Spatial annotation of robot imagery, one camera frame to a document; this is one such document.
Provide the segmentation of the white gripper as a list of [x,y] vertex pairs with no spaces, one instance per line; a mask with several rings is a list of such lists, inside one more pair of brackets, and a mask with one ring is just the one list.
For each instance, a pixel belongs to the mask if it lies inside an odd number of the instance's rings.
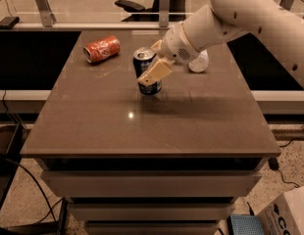
[[149,65],[148,70],[137,79],[144,86],[150,86],[170,75],[173,71],[173,60],[186,65],[199,56],[199,53],[189,44],[182,22],[171,27],[163,39],[156,41],[151,48],[156,53],[160,51],[161,55],[167,58],[157,58]]

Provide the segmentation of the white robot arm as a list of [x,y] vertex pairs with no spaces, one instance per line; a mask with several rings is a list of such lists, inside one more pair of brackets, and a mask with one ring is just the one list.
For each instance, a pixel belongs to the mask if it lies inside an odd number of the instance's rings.
[[211,46],[252,33],[304,88],[304,20],[274,0],[210,0],[174,24],[152,49],[156,59],[137,80],[151,85],[186,65]]

